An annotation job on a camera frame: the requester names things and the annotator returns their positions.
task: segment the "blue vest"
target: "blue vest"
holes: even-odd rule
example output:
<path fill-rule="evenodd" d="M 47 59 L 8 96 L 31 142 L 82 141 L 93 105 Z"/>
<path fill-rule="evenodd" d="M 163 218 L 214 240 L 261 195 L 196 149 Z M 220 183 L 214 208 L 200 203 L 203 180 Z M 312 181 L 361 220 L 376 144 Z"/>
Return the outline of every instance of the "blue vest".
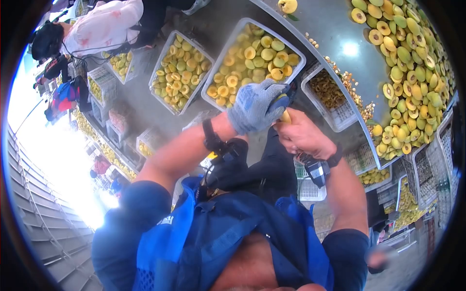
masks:
<path fill-rule="evenodd" d="M 199 177 L 184 179 L 182 185 L 187 194 L 184 203 L 141 236 L 137 250 L 137 272 L 133 291 L 176 289 L 178 261 L 193 221 L 195 193 L 200 180 Z M 313 205 L 308 211 L 296 198 L 283 197 L 276 202 L 275 207 L 288 214 L 306 230 L 308 277 L 314 283 L 332 291 L 333 269 L 313 227 Z"/>

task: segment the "bright light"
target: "bright light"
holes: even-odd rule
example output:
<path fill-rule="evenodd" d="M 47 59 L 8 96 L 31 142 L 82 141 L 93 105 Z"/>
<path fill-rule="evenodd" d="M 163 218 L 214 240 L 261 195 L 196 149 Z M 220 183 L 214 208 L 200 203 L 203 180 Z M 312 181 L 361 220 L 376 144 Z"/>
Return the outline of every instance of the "bright light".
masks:
<path fill-rule="evenodd" d="M 357 55 L 357 45 L 351 42 L 345 43 L 343 46 L 343 53 L 349 56 Z"/>

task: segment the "black strap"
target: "black strap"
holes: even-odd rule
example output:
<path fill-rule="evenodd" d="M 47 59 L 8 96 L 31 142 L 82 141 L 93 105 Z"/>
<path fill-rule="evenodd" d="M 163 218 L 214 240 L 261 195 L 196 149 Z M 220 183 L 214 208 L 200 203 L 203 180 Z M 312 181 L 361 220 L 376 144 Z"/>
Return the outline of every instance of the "black strap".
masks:
<path fill-rule="evenodd" d="M 330 168 L 336 167 L 343 156 L 343 149 L 341 143 L 336 144 L 336 153 L 327 160 Z"/>
<path fill-rule="evenodd" d="M 218 154 L 223 149 L 224 143 L 220 139 L 219 135 L 213 131 L 212 121 L 210 118 L 202 122 L 202 128 L 204 129 L 204 135 L 206 136 L 206 139 L 204 140 L 206 149 Z"/>

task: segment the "shoe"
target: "shoe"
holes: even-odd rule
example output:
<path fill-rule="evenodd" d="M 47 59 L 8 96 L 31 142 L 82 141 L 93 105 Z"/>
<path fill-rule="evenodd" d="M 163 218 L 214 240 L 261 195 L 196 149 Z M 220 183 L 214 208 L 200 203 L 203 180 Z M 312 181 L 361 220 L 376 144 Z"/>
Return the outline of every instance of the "shoe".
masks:
<path fill-rule="evenodd" d="M 196 11 L 209 4 L 210 0 L 196 0 L 191 8 L 188 10 L 182 10 L 186 15 L 193 15 Z"/>

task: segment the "rubber-coated glove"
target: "rubber-coated glove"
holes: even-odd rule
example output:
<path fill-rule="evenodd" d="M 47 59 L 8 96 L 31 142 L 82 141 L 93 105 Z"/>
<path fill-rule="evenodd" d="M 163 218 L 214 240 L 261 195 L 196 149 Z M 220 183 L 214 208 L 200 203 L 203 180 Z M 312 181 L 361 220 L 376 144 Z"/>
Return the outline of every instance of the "rubber-coated glove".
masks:
<path fill-rule="evenodd" d="M 233 128 L 239 135 L 244 135 L 270 126 L 289 104 L 287 96 L 275 99 L 288 90 L 288 84 L 277 84 L 270 78 L 261 84 L 250 83 L 241 87 L 234 106 L 226 110 Z"/>

